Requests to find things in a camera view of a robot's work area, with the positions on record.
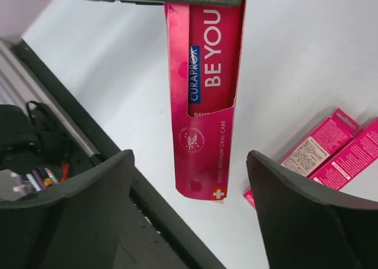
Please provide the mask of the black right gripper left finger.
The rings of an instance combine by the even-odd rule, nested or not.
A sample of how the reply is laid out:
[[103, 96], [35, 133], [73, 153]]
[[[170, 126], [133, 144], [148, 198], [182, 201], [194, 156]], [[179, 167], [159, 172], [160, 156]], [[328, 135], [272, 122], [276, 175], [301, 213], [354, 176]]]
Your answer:
[[112, 268], [134, 169], [124, 150], [28, 199], [1, 202], [1, 267]]

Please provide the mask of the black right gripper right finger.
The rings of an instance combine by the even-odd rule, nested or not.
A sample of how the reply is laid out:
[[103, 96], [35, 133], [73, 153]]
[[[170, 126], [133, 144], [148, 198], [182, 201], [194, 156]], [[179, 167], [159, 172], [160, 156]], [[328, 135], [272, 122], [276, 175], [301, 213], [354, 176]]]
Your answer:
[[246, 165], [270, 268], [377, 268], [377, 202], [323, 186], [256, 150]]

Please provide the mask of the pink Be You toothpaste box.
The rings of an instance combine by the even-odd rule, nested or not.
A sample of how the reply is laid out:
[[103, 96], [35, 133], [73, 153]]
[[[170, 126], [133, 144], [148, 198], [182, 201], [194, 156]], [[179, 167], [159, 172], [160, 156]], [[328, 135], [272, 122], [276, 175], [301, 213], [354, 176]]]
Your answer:
[[166, 4], [175, 186], [227, 196], [245, 7]]

